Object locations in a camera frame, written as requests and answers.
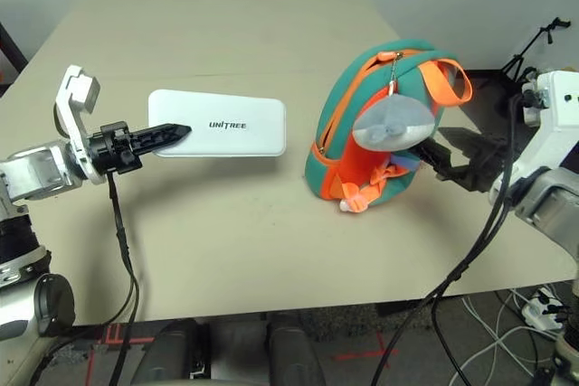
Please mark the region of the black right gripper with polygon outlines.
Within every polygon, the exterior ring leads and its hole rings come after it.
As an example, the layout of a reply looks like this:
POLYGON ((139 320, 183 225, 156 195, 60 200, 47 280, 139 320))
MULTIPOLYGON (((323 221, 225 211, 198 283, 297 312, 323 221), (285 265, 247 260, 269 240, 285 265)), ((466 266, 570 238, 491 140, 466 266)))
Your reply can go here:
MULTIPOLYGON (((466 165, 458 167, 454 182, 469 192, 488 192, 504 170, 507 141, 465 127, 441 127, 439 132, 469 160, 466 165)), ((451 172, 451 151, 431 137, 418 145, 418 156, 437 174, 451 172)))

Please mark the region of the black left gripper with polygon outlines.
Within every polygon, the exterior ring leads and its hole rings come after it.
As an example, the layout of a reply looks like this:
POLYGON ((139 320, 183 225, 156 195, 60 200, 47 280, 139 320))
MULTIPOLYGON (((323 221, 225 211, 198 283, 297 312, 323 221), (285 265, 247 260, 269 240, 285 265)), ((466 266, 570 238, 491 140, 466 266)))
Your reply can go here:
POLYGON ((189 126, 163 124, 130 134, 125 121, 100 127, 89 137, 92 165, 99 174, 125 174, 141 168, 136 154, 148 154, 177 144, 191 133, 189 126))

